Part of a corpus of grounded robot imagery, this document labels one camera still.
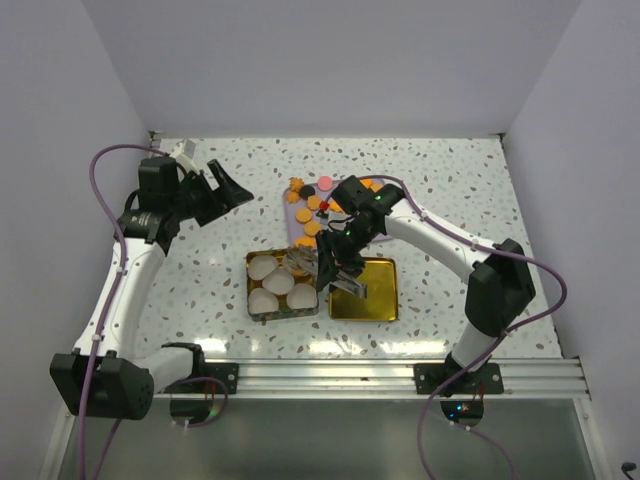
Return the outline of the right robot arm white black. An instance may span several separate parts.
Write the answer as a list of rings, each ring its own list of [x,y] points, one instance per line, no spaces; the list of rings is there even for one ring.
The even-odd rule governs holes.
[[[447,267],[466,285],[467,325],[448,355],[445,379],[451,389],[468,392],[481,380],[481,366],[507,327],[536,296],[521,245],[475,237],[418,206],[406,189],[384,184],[373,191],[350,176],[331,192],[350,217],[343,229],[316,237],[316,286],[322,290],[342,272],[360,274],[360,255],[379,235],[403,241]]]

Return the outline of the metal serving tongs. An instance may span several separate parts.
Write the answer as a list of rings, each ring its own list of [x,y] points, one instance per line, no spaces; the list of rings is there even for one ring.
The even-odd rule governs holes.
[[[308,247],[296,247],[286,250],[282,265],[291,274],[302,272],[313,277],[318,292],[328,288],[330,291],[343,290],[362,299],[368,295],[367,285],[359,279],[365,269],[363,258],[340,264],[331,253],[318,254]]]

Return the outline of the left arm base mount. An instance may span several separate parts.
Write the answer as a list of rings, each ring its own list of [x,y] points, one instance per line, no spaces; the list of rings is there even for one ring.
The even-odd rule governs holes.
[[[199,373],[159,391],[169,396],[172,422],[184,430],[205,427],[221,419],[231,395],[237,393],[238,363],[205,363]]]

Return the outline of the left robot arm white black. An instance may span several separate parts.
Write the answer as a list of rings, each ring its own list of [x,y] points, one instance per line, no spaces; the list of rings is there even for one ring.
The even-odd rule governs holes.
[[[135,359],[141,315],[159,268],[180,225],[205,226],[253,195],[236,183],[216,160],[202,170],[186,169],[175,159],[143,160],[138,188],[119,216],[110,269],[94,312],[71,352],[56,354],[50,375],[75,416],[140,420],[153,396],[177,384],[201,390],[208,379],[201,346],[169,342]]]

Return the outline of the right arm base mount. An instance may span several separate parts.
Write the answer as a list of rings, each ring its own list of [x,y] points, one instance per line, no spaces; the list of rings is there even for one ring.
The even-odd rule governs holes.
[[[445,363],[417,363],[413,366],[416,393],[431,395],[457,372]],[[438,395],[444,417],[456,424],[475,427],[484,417],[485,397],[505,392],[501,370],[496,363],[485,363],[477,371],[466,372]]]

